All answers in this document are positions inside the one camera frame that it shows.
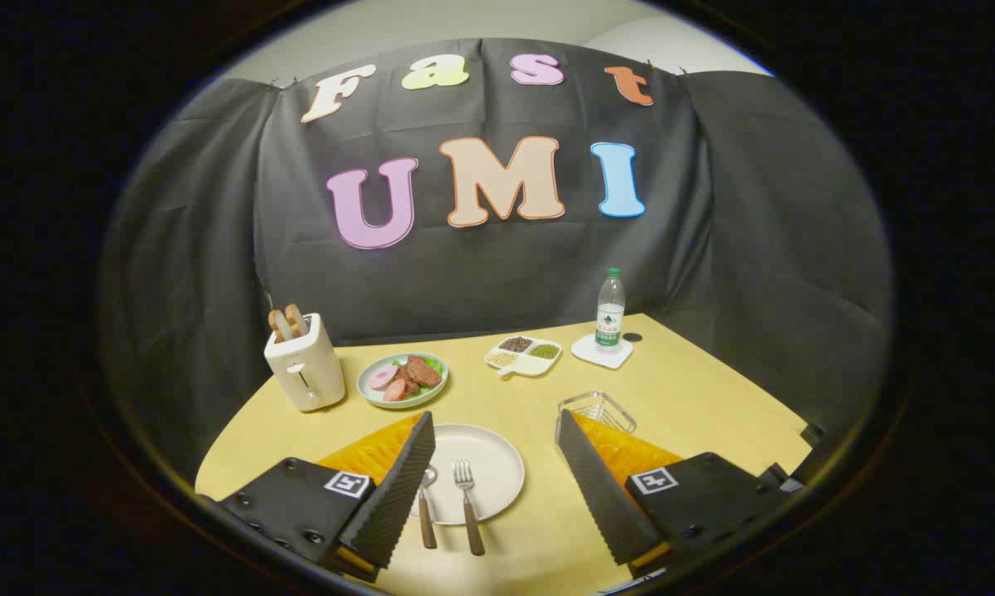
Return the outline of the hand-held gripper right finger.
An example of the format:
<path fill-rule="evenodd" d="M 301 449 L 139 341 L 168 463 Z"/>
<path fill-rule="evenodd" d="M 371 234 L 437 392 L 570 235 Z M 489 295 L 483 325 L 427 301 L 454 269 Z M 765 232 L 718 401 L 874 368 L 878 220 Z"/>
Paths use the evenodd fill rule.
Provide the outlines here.
<path fill-rule="evenodd" d="M 754 476 L 715 453 L 682 458 L 580 412 L 557 444 L 616 565 L 642 576 L 727 546 L 793 493 L 779 470 Z"/>

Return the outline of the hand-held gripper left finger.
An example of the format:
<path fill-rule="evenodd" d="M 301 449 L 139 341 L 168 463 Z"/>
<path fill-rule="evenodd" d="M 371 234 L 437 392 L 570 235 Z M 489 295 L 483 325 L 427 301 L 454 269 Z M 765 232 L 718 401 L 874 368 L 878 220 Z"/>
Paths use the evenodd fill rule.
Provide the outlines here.
<path fill-rule="evenodd" d="M 220 505 L 312 565 L 374 580 L 391 562 L 435 445 L 432 415 L 418 412 L 317 463 L 283 458 Z"/>

